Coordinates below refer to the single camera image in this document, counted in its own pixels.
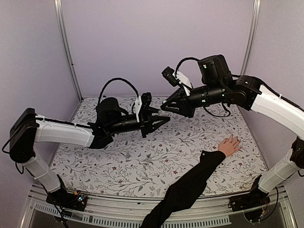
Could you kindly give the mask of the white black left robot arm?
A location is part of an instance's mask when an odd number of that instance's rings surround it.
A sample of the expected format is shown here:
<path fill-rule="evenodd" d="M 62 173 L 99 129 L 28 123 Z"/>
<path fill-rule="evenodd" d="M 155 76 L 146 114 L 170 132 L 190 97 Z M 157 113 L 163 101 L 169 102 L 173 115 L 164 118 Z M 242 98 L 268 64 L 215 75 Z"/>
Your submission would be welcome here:
<path fill-rule="evenodd" d="M 136 98 L 135 111 L 129 113 L 119 106 L 118 100 L 108 97 L 98 102 L 96 121 L 79 124 L 38 115 L 27 108 L 10 129 L 9 139 L 3 145 L 9 147 L 8 154 L 15 162 L 26 168 L 60 206 L 67 206 L 71 197 L 60 178 L 34 151 L 34 143 L 67 143 L 90 149 L 103 149 L 113 142 L 113 136 L 139 130 L 142 137 L 163 126 L 170 117 L 159 114 L 159 109 L 150 106 L 149 98 Z"/>

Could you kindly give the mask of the black sleeved forearm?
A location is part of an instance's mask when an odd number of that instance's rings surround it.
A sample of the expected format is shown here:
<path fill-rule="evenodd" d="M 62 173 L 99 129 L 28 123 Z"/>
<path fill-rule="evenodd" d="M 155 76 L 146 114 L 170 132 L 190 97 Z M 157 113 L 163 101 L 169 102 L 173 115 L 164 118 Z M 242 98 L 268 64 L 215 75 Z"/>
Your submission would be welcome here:
<path fill-rule="evenodd" d="M 207 180 L 226 158 L 220 151 L 202 151 L 199 163 L 166 191 L 163 200 L 145 216 L 142 228 L 159 228 L 172 213 L 189 209 L 207 186 Z"/>

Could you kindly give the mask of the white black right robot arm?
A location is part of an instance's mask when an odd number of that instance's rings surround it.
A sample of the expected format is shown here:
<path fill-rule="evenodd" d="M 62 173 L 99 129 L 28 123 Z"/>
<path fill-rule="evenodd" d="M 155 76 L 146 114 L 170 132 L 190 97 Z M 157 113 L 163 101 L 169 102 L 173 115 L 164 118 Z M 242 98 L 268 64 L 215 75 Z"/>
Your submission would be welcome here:
<path fill-rule="evenodd" d="M 233 75 L 222 54 L 195 61 L 202 75 L 201 87 L 194 88 L 180 72 L 181 63 L 175 69 L 168 66 L 162 71 L 173 87 L 179 86 L 163 101 L 162 110 L 192 118 L 199 107 L 238 105 L 275 120 L 297 136 L 287 155 L 255 179 L 245 201 L 249 207 L 256 207 L 264 195 L 304 167 L 304 110 L 257 77 Z"/>

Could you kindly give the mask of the person's bare hand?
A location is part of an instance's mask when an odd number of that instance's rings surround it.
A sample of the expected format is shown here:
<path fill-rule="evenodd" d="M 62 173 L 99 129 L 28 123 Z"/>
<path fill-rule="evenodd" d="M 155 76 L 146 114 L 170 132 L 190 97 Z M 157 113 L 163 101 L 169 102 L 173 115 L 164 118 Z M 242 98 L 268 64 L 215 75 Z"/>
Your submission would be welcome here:
<path fill-rule="evenodd" d="M 239 151 L 240 140 L 234 135 L 230 135 L 229 138 L 224 139 L 218 146 L 218 150 L 224 153 L 225 157 L 229 157 L 235 152 Z"/>

